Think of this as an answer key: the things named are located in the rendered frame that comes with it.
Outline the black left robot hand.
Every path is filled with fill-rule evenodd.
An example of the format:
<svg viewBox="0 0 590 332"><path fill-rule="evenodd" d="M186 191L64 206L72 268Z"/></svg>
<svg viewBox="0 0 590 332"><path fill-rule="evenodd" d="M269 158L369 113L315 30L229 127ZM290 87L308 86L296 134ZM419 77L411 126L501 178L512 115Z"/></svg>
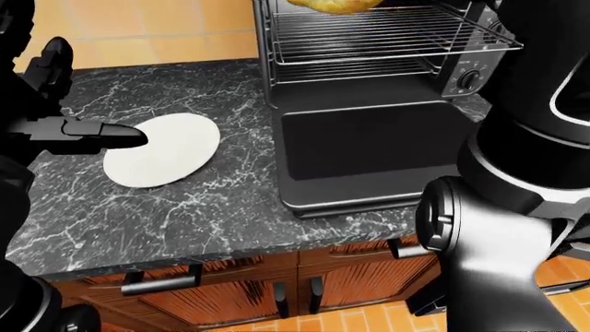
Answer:
<svg viewBox="0 0 590 332"><path fill-rule="evenodd" d="M148 142L139 129L83 121L62 113L61 100L73 84L73 49L52 38L24 74L0 69L0 154L32 160L55 155L98 154L104 148L135 148Z"/></svg>

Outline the white round plate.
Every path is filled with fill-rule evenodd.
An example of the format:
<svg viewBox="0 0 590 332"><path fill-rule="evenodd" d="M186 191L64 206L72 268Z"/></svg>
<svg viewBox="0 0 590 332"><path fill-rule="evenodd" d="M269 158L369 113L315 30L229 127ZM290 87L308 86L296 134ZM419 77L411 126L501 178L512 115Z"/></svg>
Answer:
<svg viewBox="0 0 590 332"><path fill-rule="evenodd" d="M162 115L136 129L147 136L146 145L109 149L103 159L106 176L123 187L160 187L184 179L206 165L220 143L214 121L193 113Z"/></svg>

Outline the golden brown bread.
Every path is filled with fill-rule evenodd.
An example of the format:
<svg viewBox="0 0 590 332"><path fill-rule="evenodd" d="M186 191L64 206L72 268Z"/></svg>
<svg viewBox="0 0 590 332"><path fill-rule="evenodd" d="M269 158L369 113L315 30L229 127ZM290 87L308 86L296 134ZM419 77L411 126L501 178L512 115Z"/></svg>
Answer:
<svg viewBox="0 0 590 332"><path fill-rule="evenodd" d="M348 15L377 7L384 0L287 0L291 5L308 7L319 13Z"/></svg>

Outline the wide wooden cabinet drawer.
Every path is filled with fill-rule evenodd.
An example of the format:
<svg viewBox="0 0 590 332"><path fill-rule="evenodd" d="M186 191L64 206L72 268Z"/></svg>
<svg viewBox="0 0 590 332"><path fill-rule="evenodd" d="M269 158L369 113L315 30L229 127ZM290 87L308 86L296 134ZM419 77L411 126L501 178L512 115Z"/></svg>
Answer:
<svg viewBox="0 0 590 332"><path fill-rule="evenodd" d="M297 256L280 254L55 281L106 331L197 332L297 313Z"/></svg>

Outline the wooden cabinet door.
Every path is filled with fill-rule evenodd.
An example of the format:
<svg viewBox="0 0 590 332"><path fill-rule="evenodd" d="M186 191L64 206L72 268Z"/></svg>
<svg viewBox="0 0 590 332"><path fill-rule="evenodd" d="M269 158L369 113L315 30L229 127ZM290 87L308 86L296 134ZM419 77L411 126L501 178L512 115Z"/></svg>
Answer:
<svg viewBox="0 0 590 332"><path fill-rule="evenodd" d="M440 273L412 272L411 265L393 262L341 267L322 276L324 295L319 313L366 304L405 301ZM299 279L298 314L310 314L310 279Z"/></svg>
<svg viewBox="0 0 590 332"><path fill-rule="evenodd" d="M296 267L245 267L206 272L199 287L123 296L124 276L88 279L91 292L86 298L165 332L204 331L261 320L279 319L273 298L273 284L287 284L289 317L297 312Z"/></svg>

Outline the black oven door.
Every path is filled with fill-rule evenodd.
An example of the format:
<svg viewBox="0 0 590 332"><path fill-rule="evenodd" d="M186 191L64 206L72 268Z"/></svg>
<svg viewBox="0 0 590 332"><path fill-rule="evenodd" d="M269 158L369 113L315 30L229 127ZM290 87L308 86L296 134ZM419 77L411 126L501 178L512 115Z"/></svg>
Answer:
<svg viewBox="0 0 590 332"><path fill-rule="evenodd" d="M476 122L447 101L276 113L279 198L297 218L414 207L428 182L455 176Z"/></svg>

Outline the narrow wooden cabinet drawer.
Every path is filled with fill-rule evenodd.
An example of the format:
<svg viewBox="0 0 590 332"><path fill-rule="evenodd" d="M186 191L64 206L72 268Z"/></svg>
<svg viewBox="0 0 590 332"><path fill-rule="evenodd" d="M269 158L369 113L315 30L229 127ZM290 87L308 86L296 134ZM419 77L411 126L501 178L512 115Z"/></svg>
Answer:
<svg viewBox="0 0 590 332"><path fill-rule="evenodd" d="M440 273L441 269L434 254L395 259L386 240L367 243L331 245L309 251L299 251L298 279L321 277L341 267L353 267L370 263L409 263L411 271L421 276L423 273Z"/></svg>

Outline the black oven control knob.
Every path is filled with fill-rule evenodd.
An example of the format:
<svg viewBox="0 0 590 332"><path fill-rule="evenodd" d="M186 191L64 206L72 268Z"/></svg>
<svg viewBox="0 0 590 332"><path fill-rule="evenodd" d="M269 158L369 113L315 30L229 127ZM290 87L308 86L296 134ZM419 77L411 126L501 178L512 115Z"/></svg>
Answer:
<svg viewBox="0 0 590 332"><path fill-rule="evenodd" d="M460 89L474 90L481 79L481 72L477 69L470 69L457 79L457 87Z"/></svg>

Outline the black toaster oven body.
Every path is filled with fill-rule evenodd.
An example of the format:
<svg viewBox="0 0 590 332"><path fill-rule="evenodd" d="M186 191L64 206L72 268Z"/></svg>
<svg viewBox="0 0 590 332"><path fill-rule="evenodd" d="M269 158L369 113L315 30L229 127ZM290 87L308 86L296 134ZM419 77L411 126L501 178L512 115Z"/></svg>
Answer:
<svg viewBox="0 0 590 332"><path fill-rule="evenodd" d="M332 15L252 0L270 107L342 110L447 101L521 48L486 0L383 0Z"/></svg>

